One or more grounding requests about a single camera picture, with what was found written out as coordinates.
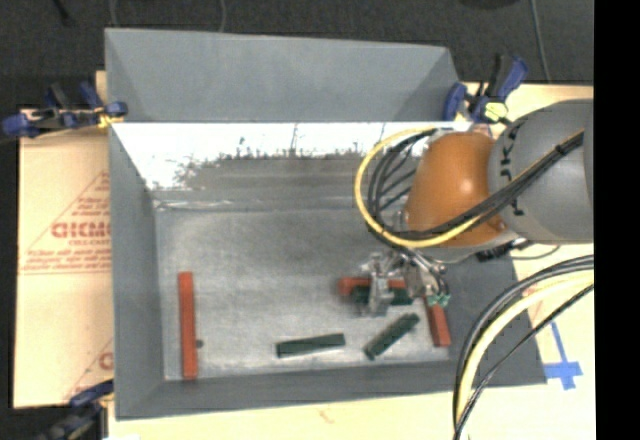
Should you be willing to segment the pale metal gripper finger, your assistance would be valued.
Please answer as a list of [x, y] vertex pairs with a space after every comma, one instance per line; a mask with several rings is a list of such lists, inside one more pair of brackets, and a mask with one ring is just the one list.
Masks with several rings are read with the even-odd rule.
[[360, 271], [372, 281], [388, 281], [396, 275], [396, 258], [390, 253], [372, 253], [360, 266]]
[[357, 305], [362, 315], [385, 316], [394, 298], [386, 281], [357, 287]]

